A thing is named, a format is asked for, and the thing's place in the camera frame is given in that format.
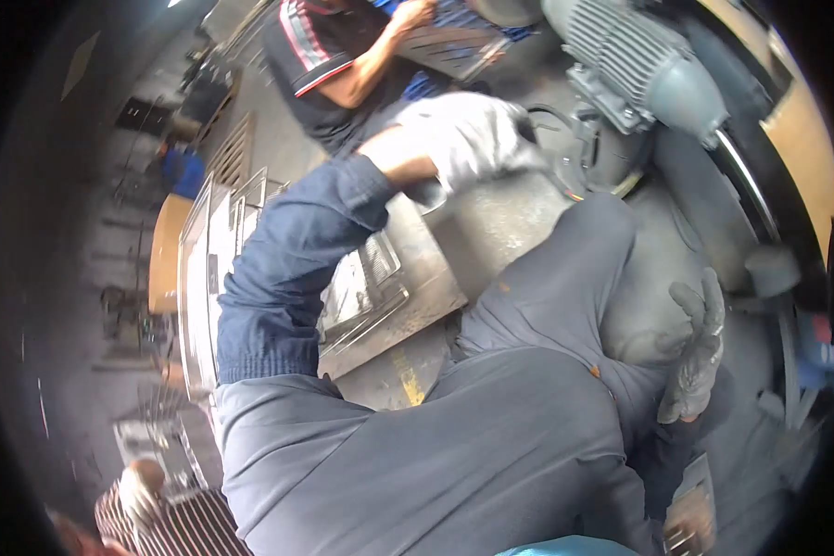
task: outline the shirt sleeve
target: shirt sleeve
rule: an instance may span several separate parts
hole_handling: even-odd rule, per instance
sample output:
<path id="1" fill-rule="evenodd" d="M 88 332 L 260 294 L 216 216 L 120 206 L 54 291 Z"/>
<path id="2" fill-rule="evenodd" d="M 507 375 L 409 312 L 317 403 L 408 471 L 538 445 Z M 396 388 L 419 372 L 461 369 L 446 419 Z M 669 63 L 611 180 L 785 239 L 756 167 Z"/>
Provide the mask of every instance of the shirt sleeve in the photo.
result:
<path id="1" fill-rule="evenodd" d="M 267 54 L 300 97 L 352 65 L 354 59 L 298 0 L 282 0 L 267 25 Z"/>

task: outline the wooden pallet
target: wooden pallet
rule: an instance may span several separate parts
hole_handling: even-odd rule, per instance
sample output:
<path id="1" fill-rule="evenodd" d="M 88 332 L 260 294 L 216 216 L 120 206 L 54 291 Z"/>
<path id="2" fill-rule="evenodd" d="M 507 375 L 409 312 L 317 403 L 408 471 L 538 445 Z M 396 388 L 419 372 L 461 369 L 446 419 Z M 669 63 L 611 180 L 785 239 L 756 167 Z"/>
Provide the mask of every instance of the wooden pallet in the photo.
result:
<path id="1" fill-rule="evenodd" d="M 213 172 L 216 183 L 231 187 L 233 190 L 245 184 L 247 178 L 250 177 L 255 119 L 256 115 L 253 111 L 247 112 L 241 118 L 213 155 L 204 171 L 205 175 Z"/>

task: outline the gray work glove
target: gray work glove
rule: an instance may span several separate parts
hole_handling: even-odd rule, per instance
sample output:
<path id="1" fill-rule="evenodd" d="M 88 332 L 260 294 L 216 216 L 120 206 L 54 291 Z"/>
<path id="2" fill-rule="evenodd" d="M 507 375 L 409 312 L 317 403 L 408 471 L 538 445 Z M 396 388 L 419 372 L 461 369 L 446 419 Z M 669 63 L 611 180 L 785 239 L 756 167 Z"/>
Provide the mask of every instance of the gray work glove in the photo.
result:
<path id="1" fill-rule="evenodd" d="M 712 268 L 704 269 L 701 279 L 702 299 L 682 282 L 670 285 L 673 298 L 689 316 L 657 342 L 659 350 L 679 351 L 679 363 L 664 389 L 658 406 L 658 423 L 673 423 L 680 417 L 698 416 L 711 401 L 711 389 L 717 378 L 717 368 L 723 359 L 723 321 L 726 306 L 723 292 Z"/>
<path id="2" fill-rule="evenodd" d="M 457 92 L 409 105 L 395 117 L 438 169 L 448 196 L 506 172 L 544 170 L 550 163 L 519 129 L 531 129 L 517 104 Z"/>

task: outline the hand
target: hand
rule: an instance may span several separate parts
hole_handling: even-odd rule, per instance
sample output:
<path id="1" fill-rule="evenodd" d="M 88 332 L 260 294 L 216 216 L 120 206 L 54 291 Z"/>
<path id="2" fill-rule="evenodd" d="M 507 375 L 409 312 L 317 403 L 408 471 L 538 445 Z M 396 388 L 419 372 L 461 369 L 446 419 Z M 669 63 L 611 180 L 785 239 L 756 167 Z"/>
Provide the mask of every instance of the hand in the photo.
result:
<path id="1" fill-rule="evenodd" d="M 392 12 L 389 27 L 395 33 L 406 35 L 416 28 L 430 25 L 435 14 L 436 0 L 407 0 Z"/>
<path id="2" fill-rule="evenodd" d="M 160 515 L 160 490 L 164 471 L 157 461 L 137 460 L 123 470 L 118 485 L 118 497 L 123 512 L 135 528 L 146 531 Z"/>
<path id="3" fill-rule="evenodd" d="M 525 109 L 494 97 L 440 95 L 406 107 L 394 123 L 433 161 L 449 195 L 505 172 L 549 166 L 537 145 L 519 132 L 531 126 Z"/>
<path id="4" fill-rule="evenodd" d="M 704 269 L 701 288 L 703 299 L 682 282 L 670 285 L 670 297 L 689 316 L 689 322 L 663 335 L 657 342 L 661 351 L 680 352 L 678 368 L 669 377 L 658 406 L 658 423 L 673 423 L 677 419 L 691 422 L 711 401 L 711 389 L 723 359 L 720 335 L 726 306 L 713 269 Z"/>

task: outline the black polo shirt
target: black polo shirt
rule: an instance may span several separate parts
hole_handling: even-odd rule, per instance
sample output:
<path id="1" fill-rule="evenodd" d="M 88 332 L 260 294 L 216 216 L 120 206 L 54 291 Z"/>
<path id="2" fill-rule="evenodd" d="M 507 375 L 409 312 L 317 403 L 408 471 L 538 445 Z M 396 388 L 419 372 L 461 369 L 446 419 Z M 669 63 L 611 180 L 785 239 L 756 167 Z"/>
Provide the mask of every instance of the black polo shirt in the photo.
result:
<path id="1" fill-rule="evenodd" d="M 306 133 L 332 155 L 368 117 L 401 98 L 420 66 L 396 58 L 361 106 L 341 107 L 316 87 L 352 65 L 389 22 L 368 0 L 341 10 L 323 0 L 280 0 L 266 24 L 266 59 L 284 99 Z"/>

